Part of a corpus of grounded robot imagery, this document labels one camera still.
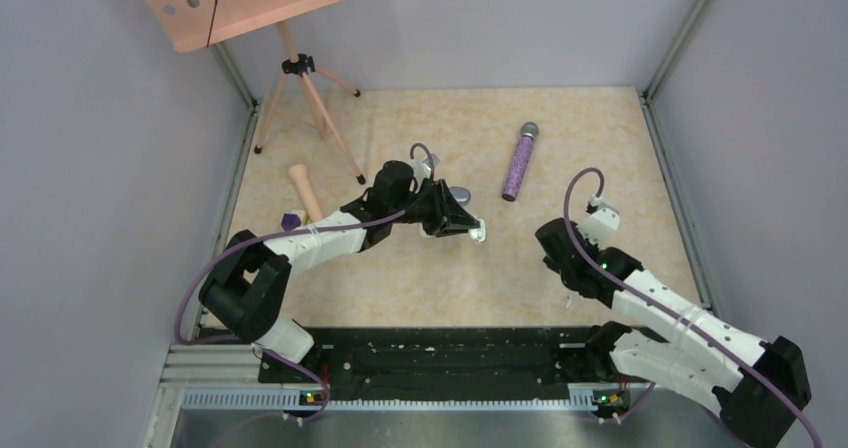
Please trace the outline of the lavender charging case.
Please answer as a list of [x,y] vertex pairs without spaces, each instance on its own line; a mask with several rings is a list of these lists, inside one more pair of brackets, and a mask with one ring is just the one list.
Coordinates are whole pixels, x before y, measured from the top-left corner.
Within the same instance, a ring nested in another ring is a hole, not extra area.
[[451,193],[461,206],[467,206],[471,200],[471,192],[464,187],[452,187]]

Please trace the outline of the white earbud case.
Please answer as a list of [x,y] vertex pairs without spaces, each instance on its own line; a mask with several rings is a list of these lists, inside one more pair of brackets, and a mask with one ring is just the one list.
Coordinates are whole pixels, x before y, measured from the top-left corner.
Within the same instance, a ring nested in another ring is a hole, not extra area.
[[485,220],[482,218],[476,218],[474,226],[468,230],[468,236],[475,243],[483,243],[487,238]]

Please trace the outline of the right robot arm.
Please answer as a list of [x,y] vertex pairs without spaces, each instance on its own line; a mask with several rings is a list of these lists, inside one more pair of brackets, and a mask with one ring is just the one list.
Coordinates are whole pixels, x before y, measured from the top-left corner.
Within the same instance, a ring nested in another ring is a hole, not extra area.
[[621,374],[673,391],[749,447],[778,446],[809,404],[803,352],[790,339],[766,341],[716,318],[626,252],[585,239],[574,222],[553,219],[535,238],[566,288],[640,323],[595,331],[586,343],[594,377]]

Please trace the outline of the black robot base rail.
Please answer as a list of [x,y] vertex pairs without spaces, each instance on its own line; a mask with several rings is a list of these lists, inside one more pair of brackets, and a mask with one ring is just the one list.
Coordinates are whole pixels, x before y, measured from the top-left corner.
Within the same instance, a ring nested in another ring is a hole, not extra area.
[[637,380],[603,360],[589,340],[598,327],[314,328],[314,347],[298,368],[251,351],[261,384],[312,388],[300,404],[319,404],[314,373],[336,405],[489,405],[572,402],[622,414],[644,393]]

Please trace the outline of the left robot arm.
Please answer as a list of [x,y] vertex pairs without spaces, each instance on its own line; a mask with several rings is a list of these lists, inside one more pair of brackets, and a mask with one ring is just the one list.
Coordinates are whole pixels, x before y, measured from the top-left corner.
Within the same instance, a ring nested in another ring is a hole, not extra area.
[[281,309],[288,282],[337,257],[361,253],[383,241],[396,224],[417,224],[430,238],[486,238],[483,219],[469,213],[447,182],[390,160],[371,187],[326,218],[300,229],[256,236],[237,233],[200,286],[198,300],[241,342],[282,357],[297,381],[319,372],[314,339]]

